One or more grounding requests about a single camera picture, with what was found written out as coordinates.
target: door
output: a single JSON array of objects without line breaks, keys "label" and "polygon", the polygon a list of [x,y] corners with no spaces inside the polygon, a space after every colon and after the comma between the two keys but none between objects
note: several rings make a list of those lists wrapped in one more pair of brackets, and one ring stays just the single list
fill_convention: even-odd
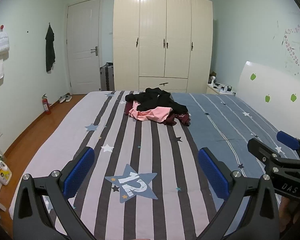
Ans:
[{"label": "door", "polygon": [[191,0],[167,0],[165,77],[188,78],[191,45]]},{"label": "door", "polygon": [[67,21],[68,65],[72,92],[101,90],[99,73],[100,0],[69,6]]},{"label": "door", "polygon": [[187,92],[206,93],[212,54],[212,2],[191,0],[191,4],[192,47]]},{"label": "door", "polygon": [[166,5],[167,0],[140,0],[140,77],[164,77]]},{"label": "door", "polygon": [[140,0],[114,0],[113,61],[116,90],[139,89]]}]

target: white headboard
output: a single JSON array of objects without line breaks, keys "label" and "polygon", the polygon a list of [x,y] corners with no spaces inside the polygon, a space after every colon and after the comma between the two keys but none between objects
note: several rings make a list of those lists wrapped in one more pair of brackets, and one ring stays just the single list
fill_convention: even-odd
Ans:
[{"label": "white headboard", "polygon": [[236,95],[278,130],[300,139],[300,81],[247,61]]}]

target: pair of shoes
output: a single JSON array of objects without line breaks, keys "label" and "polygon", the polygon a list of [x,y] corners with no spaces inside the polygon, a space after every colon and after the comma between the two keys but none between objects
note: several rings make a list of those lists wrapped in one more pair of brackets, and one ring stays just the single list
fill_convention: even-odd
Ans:
[{"label": "pair of shoes", "polygon": [[61,98],[59,98],[59,102],[60,102],[60,103],[63,103],[64,101],[70,102],[71,99],[72,99],[72,96],[71,96],[71,95],[64,95],[64,96],[62,96]]}]

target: wardrobe door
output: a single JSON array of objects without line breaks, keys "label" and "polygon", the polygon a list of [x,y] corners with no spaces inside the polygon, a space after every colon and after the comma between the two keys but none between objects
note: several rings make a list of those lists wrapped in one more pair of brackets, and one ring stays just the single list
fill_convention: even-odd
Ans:
[{"label": "wardrobe door", "polygon": [[212,2],[191,0],[191,5],[192,41],[187,93],[206,93],[212,53]]},{"label": "wardrobe door", "polygon": [[140,0],[139,76],[164,77],[166,0]]},{"label": "wardrobe door", "polygon": [[140,0],[114,0],[115,90],[139,89],[139,12]]},{"label": "wardrobe door", "polygon": [[167,0],[165,77],[188,78],[191,44],[191,0]]}]

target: wooden floor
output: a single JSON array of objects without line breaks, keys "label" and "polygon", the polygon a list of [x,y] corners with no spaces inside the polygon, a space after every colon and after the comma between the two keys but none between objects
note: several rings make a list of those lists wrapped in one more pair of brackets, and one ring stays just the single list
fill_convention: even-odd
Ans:
[{"label": "wooden floor", "polygon": [[2,186],[0,190],[0,202],[7,208],[6,212],[0,210],[0,223],[10,236],[12,236],[12,220],[8,209],[23,172],[41,145],[50,137],[68,112],[84,96],[73,95],[70,102],[57,104],[52,109],[52,114],[45,115],[39,120],[7,156],[6,164],[12,171],[12,178],[9,184]]}]

